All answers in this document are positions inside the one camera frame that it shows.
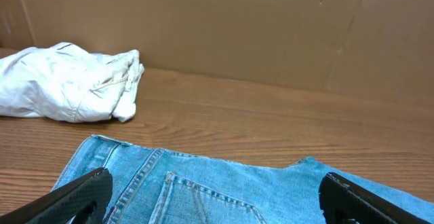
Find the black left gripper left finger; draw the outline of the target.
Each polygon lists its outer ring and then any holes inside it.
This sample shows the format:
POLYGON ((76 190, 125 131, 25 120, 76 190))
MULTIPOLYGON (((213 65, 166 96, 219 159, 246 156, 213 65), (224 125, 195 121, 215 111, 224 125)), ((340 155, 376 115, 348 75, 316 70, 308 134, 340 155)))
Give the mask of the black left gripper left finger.
POLYGON ((97 168, 1 216, 1 224, 102 223, 112 193, 112 175, 97 168))

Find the blue denim jeans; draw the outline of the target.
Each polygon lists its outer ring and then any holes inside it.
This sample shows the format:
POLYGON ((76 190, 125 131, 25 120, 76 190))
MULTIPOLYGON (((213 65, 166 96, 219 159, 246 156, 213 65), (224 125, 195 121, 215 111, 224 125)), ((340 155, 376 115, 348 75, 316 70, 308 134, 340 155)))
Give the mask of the blue denim jeans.
POLYGON ((332 171, 311 157, 268 168, 93 135, 56 187, 99 167, 113 177, 105 223, 323 223, 319 186, 332 171))

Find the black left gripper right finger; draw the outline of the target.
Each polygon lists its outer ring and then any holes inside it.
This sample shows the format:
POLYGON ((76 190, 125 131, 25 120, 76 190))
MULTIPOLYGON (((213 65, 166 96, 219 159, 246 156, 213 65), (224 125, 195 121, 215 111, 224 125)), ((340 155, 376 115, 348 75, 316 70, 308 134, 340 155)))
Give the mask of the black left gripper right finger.
POLYGON ((327 224, 429 224, 335 172, 321 180, 319 206, 327 224))

